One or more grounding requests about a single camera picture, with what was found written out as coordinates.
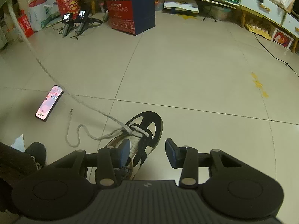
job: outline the white bag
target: white bag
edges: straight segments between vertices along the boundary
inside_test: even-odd
[[[47,0],[35,0],[29,4],[29,21],[34,32],[42,30],[50,21],[51,15]]]

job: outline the yellow floor marking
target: yellow floor marking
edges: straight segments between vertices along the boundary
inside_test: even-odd
[[[269,97],[269,95],[268,95],[268,93],[266,93],[265,91],[264,91],[264,89],[263,89],[263,85],[260,83],[260,81],[258,80],[258,76],[257,75],[255,75],[254,73],[251,73],[251,76],[253,77],[253,82],[255,83],[255,86],[256,87],[258,87],[260,90],[261,90],[261,92],[262,92],[262,95],[265,97],[265,98],[268,98]]]
[[[181,16],[183,19],[189,19],[189,18],[193,18],[193,19],[197,19],[196,17],[194,17],[194,16],[188,16],[188,15],[184,15],[184,14],[176,14],[176,15],[178,15],[178,16]]]

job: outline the drawer handle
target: drawer handle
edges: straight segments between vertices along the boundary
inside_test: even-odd
[[[265,9],[265,10],[268,11],[268,12],[271,11],[270,8],[265,7],[263,4],[260,4],[260,8]]]

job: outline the device screen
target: device screen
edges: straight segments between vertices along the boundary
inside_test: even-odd
[[[61,87],[53,86],[51,91],[48,93],[47,97],[42,102],[35,116],[42,120],[45,120],[51,108],[53,107],[55,101],[57,100],[57,98],[61,93],[62,93]]]
[[[68,19],[69,17],[70,17],[70,14],[69,14],[69,13],[64,14],[64,15],[63,15],[63,20],[66,20],[66,19]]]
[[[84,17],[84,14],[85,14],[85,12],[86,12],[86,11],[80,11],[80,12],[79,12],[79,17],[80,17],[80,18],[83,18],[83,17]]]

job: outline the white drawer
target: white drawer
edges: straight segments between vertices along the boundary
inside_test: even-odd
[[[299,38],[299,21],[287,13],[286,18],[282,24],[282,27],[289,31],[291,34]]]
[[[262,3],[262,5],[269,8],[270,11],[266,11],[265,9],[261,8],[259,0],[241,0],[241,5],[253,11],[256,11],[257,13],[269,18],[270,20],[278,24],[281,24],[285,13],[283,9],[269,0],[264,0],[264,3]]]

